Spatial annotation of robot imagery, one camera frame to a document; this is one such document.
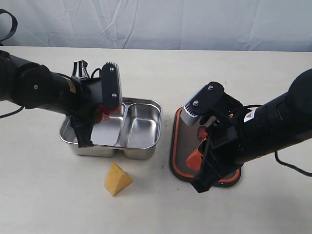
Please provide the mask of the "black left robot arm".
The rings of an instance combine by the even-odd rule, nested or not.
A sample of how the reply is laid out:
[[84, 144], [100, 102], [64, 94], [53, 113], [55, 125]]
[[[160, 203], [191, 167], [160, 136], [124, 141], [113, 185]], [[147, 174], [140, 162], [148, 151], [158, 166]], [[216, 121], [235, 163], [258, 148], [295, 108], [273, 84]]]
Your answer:
[[78, 147], [92, 147], [95, 124], [121, 108], [118, 67], [107, 62], [88, 74], [88, 63], [74, 62], [70, 76], [47, 66], [0, 52], [0, 99], [22, 109], [44, 109], [69, 118]]

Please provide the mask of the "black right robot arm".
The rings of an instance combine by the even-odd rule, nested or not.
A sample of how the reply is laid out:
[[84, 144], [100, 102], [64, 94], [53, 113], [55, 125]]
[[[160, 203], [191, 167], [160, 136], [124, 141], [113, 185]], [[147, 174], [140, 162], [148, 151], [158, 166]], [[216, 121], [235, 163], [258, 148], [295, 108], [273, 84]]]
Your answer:
[[245, 162], [312, 137], [312, 72], [301, 73], [286, 93], [262, 105], [244, 106], [212, 81], [186, 103], [181, 119], [206, 125], [202, 162], [191, 180], [197, 192], [206, 192]]

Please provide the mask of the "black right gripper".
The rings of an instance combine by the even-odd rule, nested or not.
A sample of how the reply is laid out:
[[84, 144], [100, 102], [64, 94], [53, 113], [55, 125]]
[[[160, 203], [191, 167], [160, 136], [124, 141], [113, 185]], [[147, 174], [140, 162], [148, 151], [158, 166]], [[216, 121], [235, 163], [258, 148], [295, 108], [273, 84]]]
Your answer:
[[230, 159], [233, 153], [218, 152], [220, 149], [228, 150], [229, 144], [238, 139], [230, 115], [242, 108], [240, 101], [225, 93], [215, 107], [201, 117], [201, 125], [211, 117], [215, 120], [206, 128], [198, 129], [197, 138], [201, 144], [186, 159], [188, 168], [198, 171], [191, 180], [198, 193], [209, 191], [216, 182], [243, 166], [233, 163]]

